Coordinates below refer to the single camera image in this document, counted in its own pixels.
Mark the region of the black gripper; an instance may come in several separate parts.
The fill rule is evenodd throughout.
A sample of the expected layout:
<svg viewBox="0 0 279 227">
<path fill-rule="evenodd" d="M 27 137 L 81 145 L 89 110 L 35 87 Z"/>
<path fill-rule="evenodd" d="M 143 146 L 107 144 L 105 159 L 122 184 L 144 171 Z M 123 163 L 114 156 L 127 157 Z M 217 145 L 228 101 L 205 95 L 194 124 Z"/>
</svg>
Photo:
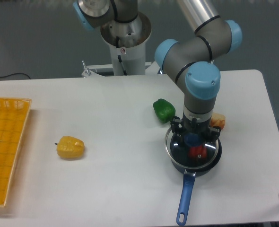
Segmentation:
<svg viewBox="0 0 279 227">
<path fill-rule="evenodd" d="M 173 134 L 181 136 L 183 134 L 184 142 L 204 142 L 216 141 L 220 137 L 221 128 L 218 126 L 209 127 L 211 118 L 199 122 L 196 118 L 189 120 L 183 117 L 182 120 L 173 116 L 170 121 L 170 127 Z"/>
</svg>

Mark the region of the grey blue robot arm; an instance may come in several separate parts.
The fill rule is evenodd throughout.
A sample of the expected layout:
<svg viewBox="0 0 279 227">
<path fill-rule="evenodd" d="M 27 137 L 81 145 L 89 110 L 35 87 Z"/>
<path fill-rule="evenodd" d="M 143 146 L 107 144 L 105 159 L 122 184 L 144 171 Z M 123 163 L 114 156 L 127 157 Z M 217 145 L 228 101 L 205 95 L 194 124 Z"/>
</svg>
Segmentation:
<svg viewBox="0 0 279 227">
<path fill-rule="evenodd" d="M 171 119 L 171 130 L 186 142 L 200 138 L 215 141 L 219 127 L 210 120 L 220 88 L 220 72 L 212 60 L 242 43 L 242 30 L 232 20 L 223 20 L 209 0 L 178 2 L 194 38 L 186 43 L 163 41 L 155 61 L 183 92 L 182 118 Z M 145 72 L 145 44 L 151 35 L 149 19 L 139 12 L 135 0 L 77 0 L 74 10 L 87 30 L 100 28 L 111 53 L 113 72 L 142 75 Z"/>
</svg>

